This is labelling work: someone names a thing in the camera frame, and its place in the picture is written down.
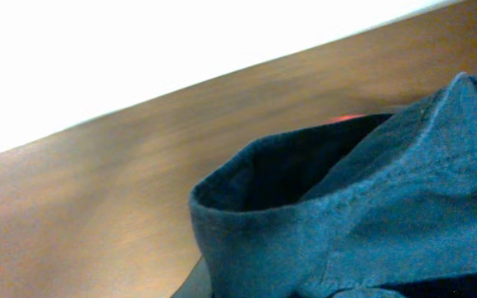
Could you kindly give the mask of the navy blue shorts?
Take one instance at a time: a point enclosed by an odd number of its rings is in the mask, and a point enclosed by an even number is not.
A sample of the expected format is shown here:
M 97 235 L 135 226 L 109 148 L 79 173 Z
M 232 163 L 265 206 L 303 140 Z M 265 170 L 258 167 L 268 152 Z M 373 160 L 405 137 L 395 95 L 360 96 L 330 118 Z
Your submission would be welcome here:
M 215 297 L 477 297 L 477 77 L 258 139 L 189 207 Z

